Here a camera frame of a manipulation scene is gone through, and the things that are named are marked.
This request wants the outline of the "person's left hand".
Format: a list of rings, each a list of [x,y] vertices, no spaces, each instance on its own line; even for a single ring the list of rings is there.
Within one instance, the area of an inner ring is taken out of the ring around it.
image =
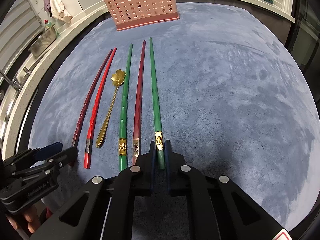
[[[41,214],[37,212],[35,205],[25,210],[22,215],[18,215],[21,220],[17,222],[12,217],[6,214],[6,218],[13,229],[23,238],[28,239],[40,226],[53,215],[53,212],[46,207]]]

